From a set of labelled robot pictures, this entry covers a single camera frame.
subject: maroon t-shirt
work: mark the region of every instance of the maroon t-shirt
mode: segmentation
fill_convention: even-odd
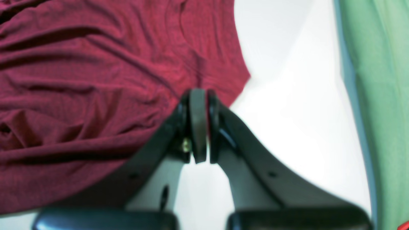
[[[0,213],[102,179],[188,88],[249,73],[234,0],[0,0]]]

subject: white floor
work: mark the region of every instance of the white floor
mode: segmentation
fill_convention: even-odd
[[[232,110],[289,168],[370,215],[364,161],[341,76],[333,2],[236,0],[235,14],[252,79]],[[221,168],[186,165],[175,211],[183,230],[224,229],[234,205]],[[29,230],[35,215],[5,216],[0,229]]]

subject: hole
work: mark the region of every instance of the hole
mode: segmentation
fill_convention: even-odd
[[[166,204],[168,203],[168,198],[169,198],[169,185],[166,185],[165,187],[163,187],[162,195],[160,197],[159,209],[161,211],[165,209]]]
[[[0,125],[0,132],[2,132],[2,133],[11,133],[11,129],[5,124],[1,124]]]
[[[129,179],[134,180],[137,179],[139,177],[139,173],[135,172],[129,175]]]
[[[276,178],[276,177],[277,177],[277,174],[275,174],[274,172],[270,171],[270,172],[268,172],[268,176],[271,177],[271,178]]]

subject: green fabric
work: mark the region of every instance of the green fabric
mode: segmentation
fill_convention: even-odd
[[[409,220],[409,0],[341,0],[377,190],[378,230]]]

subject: red object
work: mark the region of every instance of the red object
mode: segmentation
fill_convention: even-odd
[[[398,230],[408,230],[409,229],[409,221],[403,223],[398,227]]]
[[[0,213],[102,179],[182,93],[249,78],[234,0],[0,1]]]

